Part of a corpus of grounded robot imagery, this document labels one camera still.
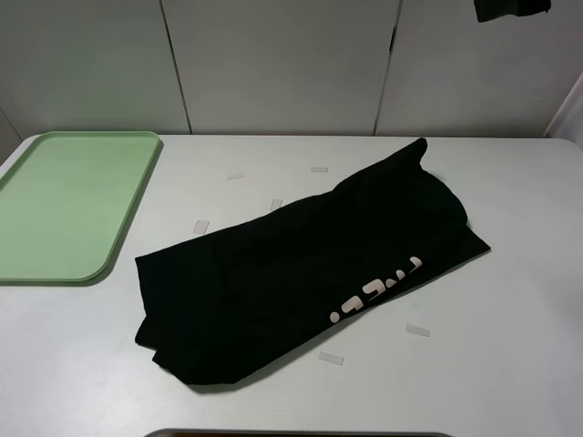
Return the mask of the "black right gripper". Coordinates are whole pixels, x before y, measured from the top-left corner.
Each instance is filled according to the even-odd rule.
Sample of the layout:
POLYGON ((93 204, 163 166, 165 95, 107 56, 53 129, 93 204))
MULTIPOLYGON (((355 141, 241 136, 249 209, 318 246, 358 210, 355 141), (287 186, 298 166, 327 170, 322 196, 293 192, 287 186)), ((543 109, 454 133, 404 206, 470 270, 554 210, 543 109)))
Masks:
POLYGON ((474 6, 478 22, 488 22, 503 16, 530 16, 547 13, 550 0, 475 0, 474 6))

